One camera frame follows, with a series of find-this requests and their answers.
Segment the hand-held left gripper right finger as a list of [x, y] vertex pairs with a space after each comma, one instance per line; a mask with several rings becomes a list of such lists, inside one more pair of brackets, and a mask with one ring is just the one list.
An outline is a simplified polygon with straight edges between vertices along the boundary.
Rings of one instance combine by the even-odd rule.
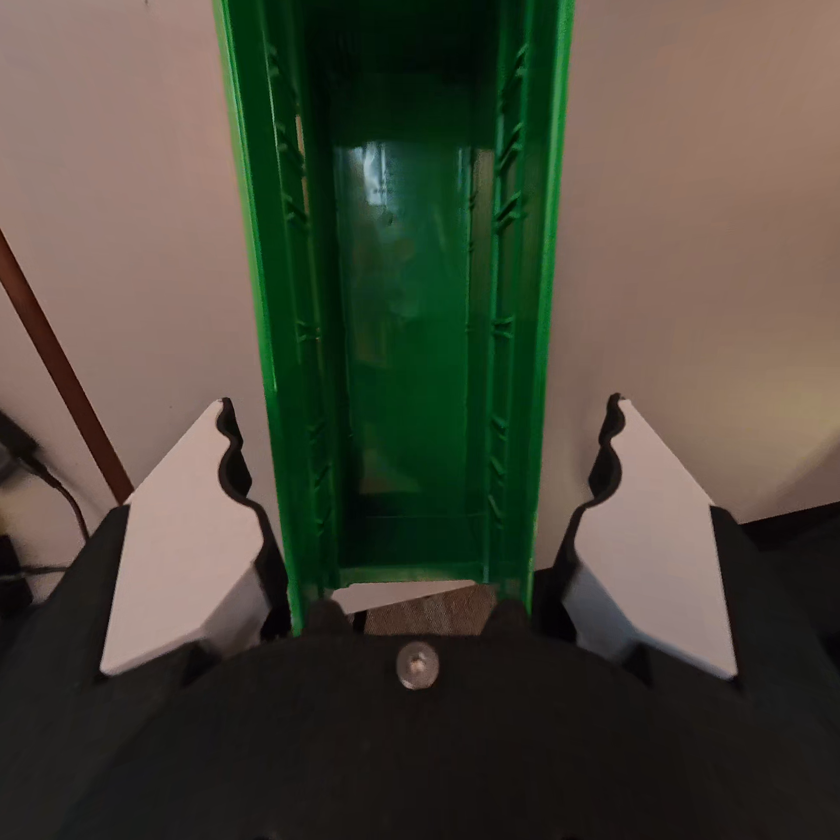
[[619, 393], [552, 566], [534, 574], [532, 623], [614, 663], [640, 644], [709, 675], [737, 675], [712, 499]]

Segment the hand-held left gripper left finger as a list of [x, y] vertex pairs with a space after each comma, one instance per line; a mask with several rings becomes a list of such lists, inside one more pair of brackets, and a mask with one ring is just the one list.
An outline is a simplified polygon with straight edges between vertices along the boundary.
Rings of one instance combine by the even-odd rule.
[[291, 630], [288, 577], [232, 401], [195, 420], [128, 498], [101, 653], [105, 676], [187, 644], [222, 658]]

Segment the black power adapter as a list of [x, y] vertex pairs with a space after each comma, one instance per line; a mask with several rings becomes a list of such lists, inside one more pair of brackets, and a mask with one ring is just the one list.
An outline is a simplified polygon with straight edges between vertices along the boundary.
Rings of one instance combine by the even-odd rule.
[[[21, 426], [1, 412], [1, 486], [4, 487], [25, 462], [35, 456], [39, 446]], [[1, 527], [1, 617], [3, 620], [26, 611], [33, 602], [32, 591], [23, 572], [18, 555], [7, 534]]]

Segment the brown strip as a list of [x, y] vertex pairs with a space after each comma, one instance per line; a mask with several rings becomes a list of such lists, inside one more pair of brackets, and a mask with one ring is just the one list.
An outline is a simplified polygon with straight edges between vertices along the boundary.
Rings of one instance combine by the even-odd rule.
[[129, 475], [3, 234], [1, 282], [101, 476], [115, 501], [124, 503], [133, 493]]

